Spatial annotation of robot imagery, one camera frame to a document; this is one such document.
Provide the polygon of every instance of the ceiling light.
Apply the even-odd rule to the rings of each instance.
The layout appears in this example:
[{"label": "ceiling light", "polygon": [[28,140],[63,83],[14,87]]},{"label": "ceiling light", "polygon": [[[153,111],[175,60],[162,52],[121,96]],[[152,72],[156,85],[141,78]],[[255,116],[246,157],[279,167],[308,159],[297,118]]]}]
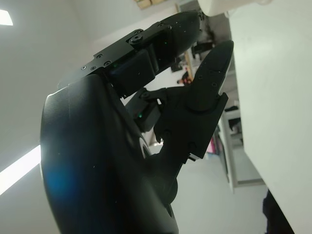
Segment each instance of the ceiling light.
[{"label": "ceiling light", "polygon": [[0,172],[0,195],[41,161],[40,145]]},{"label": "ceiling light", "polygon": [[13,25],[10,14],[5,10],[0,10],[0,24]]}]

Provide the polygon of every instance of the person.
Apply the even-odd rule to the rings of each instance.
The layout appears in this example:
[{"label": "person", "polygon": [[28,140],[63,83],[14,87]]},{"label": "person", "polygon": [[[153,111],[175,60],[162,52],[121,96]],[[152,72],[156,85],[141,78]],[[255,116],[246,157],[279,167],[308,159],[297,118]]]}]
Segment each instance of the person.
[{"label": "person", "polygon": [[294,234],[270,190],[263,200],[263,214],[268,220],[266,234]]},{"label": "person", "polygon": [[192,83],[192,80],[190,78],[189,72],[186,71],[183,76],[182,79],[179,79],[177,82],[177,84],[184,84],[184,86],[189,86]]}]

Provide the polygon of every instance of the robotic hand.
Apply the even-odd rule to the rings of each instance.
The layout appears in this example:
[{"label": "robotic hand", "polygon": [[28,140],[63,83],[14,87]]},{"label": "robotic hand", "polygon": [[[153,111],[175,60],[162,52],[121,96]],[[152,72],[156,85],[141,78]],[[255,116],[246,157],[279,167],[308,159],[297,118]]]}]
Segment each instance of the robotic hand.
[{"label": "robotic hand", "polygon": [[[61,233],[178,233],[170,205],[176,177],[188,158],[203,158],[224,110],[228,98],[219,90],[233,42],[208,54],[190,87],[142,87],[196,41],[199,25],[191,11],[136,30],[48,96],[41,172]],[[120,98],[135,92],[125,107]],[[153,126],[164,140],[156,155],[141,134]]]}]

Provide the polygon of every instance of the black screw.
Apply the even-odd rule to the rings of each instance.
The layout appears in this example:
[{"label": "black screw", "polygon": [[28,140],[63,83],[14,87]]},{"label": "black screw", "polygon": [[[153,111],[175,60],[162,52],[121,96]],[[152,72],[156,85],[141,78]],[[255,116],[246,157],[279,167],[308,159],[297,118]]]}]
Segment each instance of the black screw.
[{"label": "black screw", "polygon": [[131,42],[132,43],[138,43],[139,41],[141,41],[143,39],[143,36],[142,35],[137,35],[137,36],[134,36],[133,38],[131,38]]},{"label": "black screw", "polygon": [[105,62],[104,63],[104,67],[107,67],[109,64],[111,64],[112,63],[112,61],[107,61],[107,62]]},{"label": "black screw", "polygon": [[142,98],[148,98],[150,96],[150,94],[149,93],[144,93],[144,94],[142,94]]}]

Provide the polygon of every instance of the screw hole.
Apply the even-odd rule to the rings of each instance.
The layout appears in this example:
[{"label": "screw hole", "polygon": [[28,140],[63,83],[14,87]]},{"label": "screw hole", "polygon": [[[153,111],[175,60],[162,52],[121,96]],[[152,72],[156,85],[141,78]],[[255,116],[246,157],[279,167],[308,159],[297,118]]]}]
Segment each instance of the screw hole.
[{"label": "screw hole", "polygon": [[111,64],[112,62],[111,61],[107,61],[104,63],[104,67],[108,66],[109,64]]}]

